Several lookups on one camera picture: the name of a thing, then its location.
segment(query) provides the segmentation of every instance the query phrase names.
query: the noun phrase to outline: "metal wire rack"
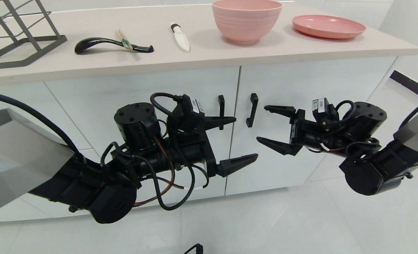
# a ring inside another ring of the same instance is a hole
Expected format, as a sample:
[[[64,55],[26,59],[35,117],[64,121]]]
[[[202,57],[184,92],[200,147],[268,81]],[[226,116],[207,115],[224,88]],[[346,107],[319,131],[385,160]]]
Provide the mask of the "metal wire rack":
[[[32,1],[36,2],[36,4],[38,5],[38,8],[40,9],[40,12],[18,14],[17,10],[19,10],[20,8],[22,8],[23,6],[27,5],[28,3],[32,2]],[[57,48],[59,45],[61,45],[62,43],[67,41],[66,36],[60,35],[59,31],[57,31],[56,27],[54,26],[54,23],[52,23],[52,20],[49,17],[49,14],[51,14],[51,12],[46,11],[44,9],[44,6],[43,6],[43,4],[41,3],[40,0],[28,0],[27,2],[21,4],[17,7],[14,7],[12,5],[12,3],[10,2],[10,0],[0,0],[0,2],[4,2],[5,6],[7,7],[8,11],[9,11],[8,13],[6,13],[2,16],[0,15],[0,26],[7,33],[7,35],[5,35],[5,36],[0,36],[0,39],[10,38],[13,41],[13,43],[11,43],[10,45],[7,45],[4,48],[0,49],[0,57],[7,54],[11,50],[14,50],[15,48],[19,47],[20,45],[22,45],[24,43],[31,43],[36,50],[35,53],[33,53],[32,55],[28,56],[27,58],[25,58],[23,60],[0,62],[0,69],[27,66],[27,65],[33,63],[34,61],[38,60],[40,57],[44,56],[46,53],[49,53],[54,48]],[[41,18],[38,19],[37,21],[33,22],[33,24],[31,24],[30,26],[26,26],[21,17],[31,16],[31,15],[35,15],[35,14],[43,14],[43,16],[41,16]],[[13,32],[9,29],[9,27],[7,26],[7,24],[4,21],[4,19],[6,19],[6,18],[13,18],[17,22],[19,27],[21,28],[22,32],[20,32],[16,35],[13,34]],[[31,34],[31,32],[29,31],[29,29],[31,27],[33,27],[34,25],[38,24],[43,19],[46,19],[46,21],[49,23],[49,26],[51,27],[52,31],[54,31],[55,35],[34,37]],[[21,36],[22,34],[25,34],[26,38],[18,39],[18,37]],[[41,48],[38,45],[38,42],[44,42],[44,41],[53,41],[53,42],[51,42],[49,45]]]

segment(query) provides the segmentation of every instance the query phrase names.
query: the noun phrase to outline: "chopsticks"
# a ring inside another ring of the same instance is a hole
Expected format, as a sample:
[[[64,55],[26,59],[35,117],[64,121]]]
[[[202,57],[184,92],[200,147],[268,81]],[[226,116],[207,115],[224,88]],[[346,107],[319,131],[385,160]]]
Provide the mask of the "chopsticks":
[[[117,34],[120,37],[121,43],[123,43],[123,46],[125,47],[125,49],[133,50],[132,45],[130,44],[130,42],[127,40],[126,36],[120,29],[117,30]]]

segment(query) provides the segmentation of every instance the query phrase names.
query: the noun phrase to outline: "white countertop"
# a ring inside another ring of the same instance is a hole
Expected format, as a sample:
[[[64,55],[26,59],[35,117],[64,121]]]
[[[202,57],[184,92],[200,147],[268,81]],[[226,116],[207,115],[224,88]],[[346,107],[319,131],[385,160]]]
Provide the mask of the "white countertop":
[[[304,14],[326,13],[312,7],[284,3],[283,11],[273,30],[258,43],[242,46],[231,44],[222,37],[215,25],[211,5],[111,8],[52,13],[52,21],[58,31],[66,35],[68,41],[29,66],[0,69],[0,85],[101,75],[406,56],[418,53],[417,46],[370,28],[363,35],[348,41],[320,39],[300,34],[293,29],[291,20],[295,16]],[[170,29],[171,21],[180,24],[187,35],[191,44],[190,53],[183,52],[176,44]],[[34,36],[53,35],[48,27],[47,22],[43,20],[30,30]],[[103,43],[93,47],[101,49],[99,53],[87,55],[74,53],[75,44],[87,37],[118,40],[115,35],[116,29],[121,29],[133,44],[153,45],[155,52],[129,52],[119,46]]]

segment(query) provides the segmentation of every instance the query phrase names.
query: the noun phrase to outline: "white label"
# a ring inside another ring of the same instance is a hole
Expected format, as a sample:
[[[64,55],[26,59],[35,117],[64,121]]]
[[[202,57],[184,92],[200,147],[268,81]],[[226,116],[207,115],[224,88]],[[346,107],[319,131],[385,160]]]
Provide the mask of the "white label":
[[[199,110],[204,113],[203,107],[201,106],[201,102],[196,101],[196,104],[198,105]]]
[[[192,102],[193,112],[195,112],[196,114],[199,114],[198,102],[195,99],[191,99],[191,102]]]
[[[319,100],[312,101],[312,110],[314,111],[317,108],[319,108]]]
[[[324,100],[324,98],[319,99],[319,109],[317,111],[319,113],[325,112],[325,100]]]

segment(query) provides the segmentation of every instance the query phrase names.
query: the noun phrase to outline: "black ladle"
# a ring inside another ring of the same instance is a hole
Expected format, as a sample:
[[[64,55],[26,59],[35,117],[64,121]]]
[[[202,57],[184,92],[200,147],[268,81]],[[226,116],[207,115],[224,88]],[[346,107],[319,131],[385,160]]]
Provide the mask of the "black ladle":
[[[118,42],[116,40],[107,39],[107,38],[100,38],[100,37],[91,37],[91,38],[83,39],[80,42],[78,42],[76,44],[75,48],[74,48],[74,52],[76,54],[80,54],[80,53],[83,53],[84,50],[86,50],[86,49],[88,49],[90,47],[93,47],[96,44],[104,43],[104,42],[112,43],[112,44],[115,44],[115,45],[119,45],[119,46],[121,46],[121,47],[124,48],[123,43]],[[133,45],[132,44],[132,47],[133,47],[133,50],[135,50],[137,52],[141,52],[141,53],[151,53],[151,52],[154,52],[154,47],[152,45],[149,46],[149,47],[140,47],[140,46],[137,46],[137,45]]]

